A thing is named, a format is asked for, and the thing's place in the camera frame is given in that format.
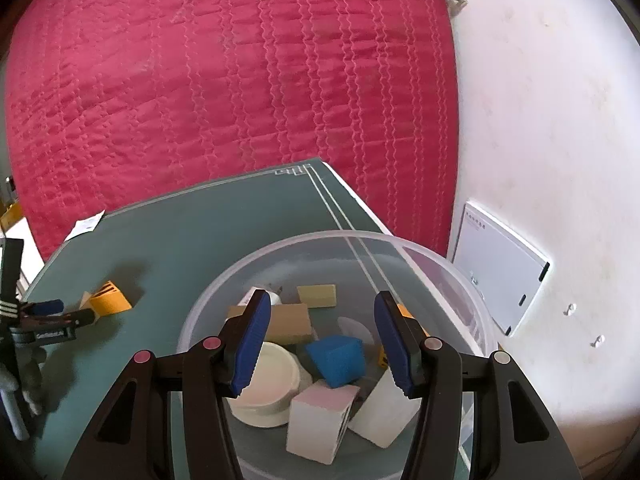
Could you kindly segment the white wall panel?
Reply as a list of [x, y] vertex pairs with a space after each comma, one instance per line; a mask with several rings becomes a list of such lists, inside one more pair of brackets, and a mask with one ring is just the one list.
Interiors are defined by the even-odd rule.
[[454, 266], [469, 279], [504, 336], [510, 337], [532, 306], [551, 260], [514, 229], [469, 202], [462, 211]]

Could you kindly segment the light wooden triangle block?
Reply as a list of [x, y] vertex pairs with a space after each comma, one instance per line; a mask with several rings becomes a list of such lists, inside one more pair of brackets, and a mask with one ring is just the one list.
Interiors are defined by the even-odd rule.
[[91, 308], [92, 308], [91, 294], [90, 292], [84, 292], [81, 296], [79, 309], [82, 310], [82, 309], [91, 309]]

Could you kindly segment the white paper slip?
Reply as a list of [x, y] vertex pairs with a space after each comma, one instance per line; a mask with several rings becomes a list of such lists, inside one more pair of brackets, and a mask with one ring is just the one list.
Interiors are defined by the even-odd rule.
[[82, 234], [88, 234], [93, 232], [96, 227], [99, 225], [101, 220], [103, 219], [105, 214], [105, 210], [99, 211], [91, 217], [85, 219], [79, 219], [75, 222], [74, 226], [70, 230], [70, 232], [66, 235], [64, 240], [68, 242], [75, 237], [81, 236]]

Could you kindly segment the green table mat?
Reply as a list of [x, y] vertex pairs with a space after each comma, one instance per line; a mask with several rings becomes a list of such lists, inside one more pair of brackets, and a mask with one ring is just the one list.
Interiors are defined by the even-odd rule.
[[433, 335], [464, 353], [492, 345], [486, 314], [454, 270], [387, 229], [327, 164], [207, 182], [108, 214], [65, 243], [28, 291], [34, 301], [79, 304], [113, 282], [129, 311], [82, 328], [51, 347], [43, 367], [48, 405], [29, 460], [44, 478], [62, 476], [88, 421], [134, 352], [167, 356], [219, 332], [228, 309], [254, 287], [294, 304], [307, 285], [331, 285], [332, 308], [311, 311], [314, 336], [363, 341], [360, 388], [381, 371], [373, 301], [391, 292]]

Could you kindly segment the blue foam cube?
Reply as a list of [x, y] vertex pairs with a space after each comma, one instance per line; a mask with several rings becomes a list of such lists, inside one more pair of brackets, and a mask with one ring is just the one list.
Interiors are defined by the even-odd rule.
[[358, 338], [334, 335], [307, 344], [311, 361], [331, 388], [356, 382], [367, 371], [363, 344]]

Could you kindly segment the brown wooden rectangular block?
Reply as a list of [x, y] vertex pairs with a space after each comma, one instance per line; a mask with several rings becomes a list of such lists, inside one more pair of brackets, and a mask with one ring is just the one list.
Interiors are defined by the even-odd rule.
[[314, 340], [306, 304], [275, 304], [262, 341], [288, 346], [306, 344]]

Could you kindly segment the white stone-like block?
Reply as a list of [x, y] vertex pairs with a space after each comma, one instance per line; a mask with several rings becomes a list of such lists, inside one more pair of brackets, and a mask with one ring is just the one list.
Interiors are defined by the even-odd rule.
[[291, 401], [286, 450], [322, 465], [331, 465], [344, 438], [360, 388], [331, 388], [318, 380]]

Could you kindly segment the orange striped triangular block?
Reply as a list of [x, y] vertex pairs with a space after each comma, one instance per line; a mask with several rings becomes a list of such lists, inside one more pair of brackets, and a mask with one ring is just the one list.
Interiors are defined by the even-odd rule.
[[424, 340], [430, 334], [415, 318], [387, 304], [375, 306], [375, 324], [390, 367], [406, 374], [416, 370], [420, 366]]
[[132, 309], [130, 301], [112, 281], [107, 281], [94, 292], [89, 297], [89, 304], [97, 316], [110, 316]]

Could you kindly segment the clear plastic bowl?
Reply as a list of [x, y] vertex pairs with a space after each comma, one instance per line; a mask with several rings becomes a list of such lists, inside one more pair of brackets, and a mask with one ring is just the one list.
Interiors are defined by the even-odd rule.
[[381, 362], [374, 302], [389, 292], [422, 333], [488, 356], [494, 324], [447, 260], [397, 237], [294, 236], [246, 256], [201, 294], [178, 348], [219, 334], [256, 290], [272, 304], [250, 385], [224, 402], [247, 479], [397, 479], [420, 404]]

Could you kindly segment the red quilted blanket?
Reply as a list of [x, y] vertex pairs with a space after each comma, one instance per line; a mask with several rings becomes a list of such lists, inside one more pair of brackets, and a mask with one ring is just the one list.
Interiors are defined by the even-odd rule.
[[446, 0], [32, 0], [4, 106], [43, 258], [99, 211], [311, 157], [393, 233], [448, 249]]

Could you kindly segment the pink white small dish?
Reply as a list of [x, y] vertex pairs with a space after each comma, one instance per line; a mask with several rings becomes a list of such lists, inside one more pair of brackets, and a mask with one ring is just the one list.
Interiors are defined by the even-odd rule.
[[228, 403], [232, 415], [247, 426], [281, 427], [288, 423], [292, 400], [311, 385], [311, 374], [292, 352], [265, 341], [250, 384]]

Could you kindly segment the white rectangular box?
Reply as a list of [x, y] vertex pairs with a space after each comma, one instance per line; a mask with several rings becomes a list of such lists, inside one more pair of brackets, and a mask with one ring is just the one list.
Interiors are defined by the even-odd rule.
[[389, 448], [420, 410], [421, 401], [411, 400], [386, 370], [348, 424], [359, 437], [378, 448]]

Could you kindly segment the pale wooden wedge block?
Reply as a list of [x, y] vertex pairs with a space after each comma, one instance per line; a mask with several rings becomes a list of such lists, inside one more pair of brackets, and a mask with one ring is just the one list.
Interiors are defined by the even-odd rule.
[[309, 309], [335, 308], [337, 305], [336, 286], [334, 284], [300, 285], [296, 287], [299, 302]]

